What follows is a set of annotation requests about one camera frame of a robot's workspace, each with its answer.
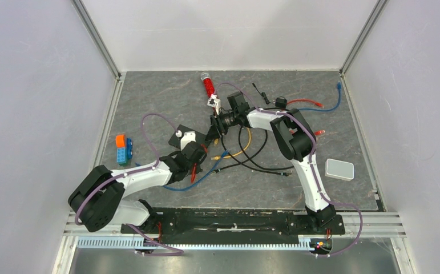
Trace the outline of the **black network switch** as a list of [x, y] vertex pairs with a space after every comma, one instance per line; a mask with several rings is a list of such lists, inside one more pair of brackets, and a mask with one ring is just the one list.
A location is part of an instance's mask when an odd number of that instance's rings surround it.
[[190, 142], [196, 142], [208, 148], [212, 141], [206, 140], [206, 137], [206, 134], [180, 124], [176, 132], [171, 135], [168, 144], [180, 150], [183, 150]]

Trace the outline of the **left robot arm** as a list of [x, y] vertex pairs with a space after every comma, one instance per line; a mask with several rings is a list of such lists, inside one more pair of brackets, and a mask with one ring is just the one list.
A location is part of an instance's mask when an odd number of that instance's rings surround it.
[[152, 232], [157, 225], [156, 216], [145, 202], [128, 197], [148, 188], [182, 181], [197, 171], [207, 152], [206, 144], [191, 141], [181, 150], [144, 166], [125, 170], [110, 170], [104, 165], [94, 167], [68, 199], [75, 212], [75, 224], [97, 232], [109, 223], [130, 223], [144, 233]]

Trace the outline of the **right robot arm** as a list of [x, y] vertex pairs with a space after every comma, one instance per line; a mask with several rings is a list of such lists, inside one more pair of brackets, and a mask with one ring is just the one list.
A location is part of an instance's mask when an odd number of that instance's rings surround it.
[[236, 125], [273, 132], [281, 154], [290, 160], [302, 185], [309, 229], [315, 233], [324, 232], [336, 216], [336, 210], [330, 203], [317, 167], [315, 134], [302, 114], [298, 110], [273, 111], [251, 107], [242, 92], [230, 95], [228, 102], [229, 110], [218, 110], [210, 116], [207, 139], [218, 139]]

